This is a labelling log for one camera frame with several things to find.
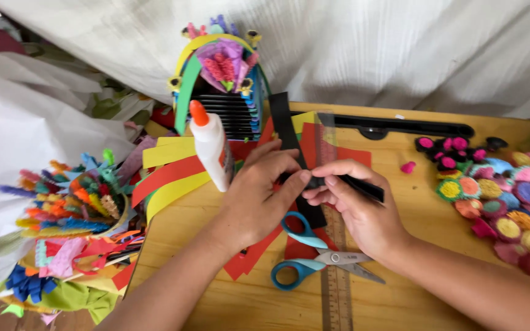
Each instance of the hand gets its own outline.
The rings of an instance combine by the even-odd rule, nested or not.
[[[377,185],[385,191],[383,204],[365,198],[335,175],[348,174]],[[353,160],[330,162],[312,170],[312,175],[325,178],[325,186],[305,191],[308,203],[334,204],[362,252],[382,264],[390,264],[397,253],[404,252],[412,236],[404,229],[387,179]]]
[[[222,199],[220,213],[208,225],[233,254],[271,233],[312,177],[295,160],[299,151],[280,151],[281,146],[276,139],[248,155]],[[283,172],[292,175],[274,192],[273,183]]]

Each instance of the scissors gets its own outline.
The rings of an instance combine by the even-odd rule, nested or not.
[[[288,216],[297,217],[304,224],[304,232],[297,233],[292,231],[286,223],[286,218]],[[284,291],[291,291],[298,287],[300,283],[306,278],[318,270],[324,269],[328,265],[335,265],[341,269],[347,270],[350,273],[363,277],[365,279],[378,282],[380,284],[385,284],[386,282],[379,278],[378,276],[372,274],[370,271],[357,265],[358,262],[367,262],[373,261],[373,259],[367,256],[364,253],[351,253],[351,252],[335,252],[334,250],[328,249],[328,245],[319,237],[316,237],[316,234],[310,228],[308,221],[305,219],[304,215],[296,211],[288,211],[287,214],[283,217],[282,227],[287,232],[288,236],[296,239],[300,243],[315,247],[318,255],[314,260],[309,259],[291,259],[285,260],[278,263],[271,270],[271,280],[273,284]],[[293,267],[298,271],[298,279],[296,279],[291,284],[282,284],[277,280],[277,273],[279,270],[285,267]]]

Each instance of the forearm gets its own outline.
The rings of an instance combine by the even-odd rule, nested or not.
[[[418,239],[390,264],[485,327],[530,330],[530,276]]]
[[[97,330],[179,330],[218,271],[232,257],[210,226],[120,303]]]

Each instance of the right hand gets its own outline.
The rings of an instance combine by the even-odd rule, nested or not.
[[[384,189],[384,203],[365,198],[336,175],[348,174]],[[312,170],[325,178],[325,186],[302,193],[312,206],[328,202],[342,214],[344,223],[362,252],[391,267],[406,252],[414,237],[402,226],[387,179],[354,160],[338,160]]]

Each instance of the scissors blade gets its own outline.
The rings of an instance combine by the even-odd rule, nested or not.
[[[316,249],[320,255],[315,260],[330,265],[349,264],[373,261],[373,259],[364,253],[335,252],[329,249]]]
[[[354,274],[354,275],[357,275],[359,277],[363,277],[365,279],[369,279],[369,280],[372,280],[374,282],[377,282],[377,283],[380,283],[380,284],[385,284],[386,281],[379,278],[378,276],[372,274],[370,271],[368,271],[367,269],[365,269],[364,267],[361,267],[357,264],[343,264],[343,265],[337,265],[337,267],[343,269],[343,270],[347,270],[348,272]]]

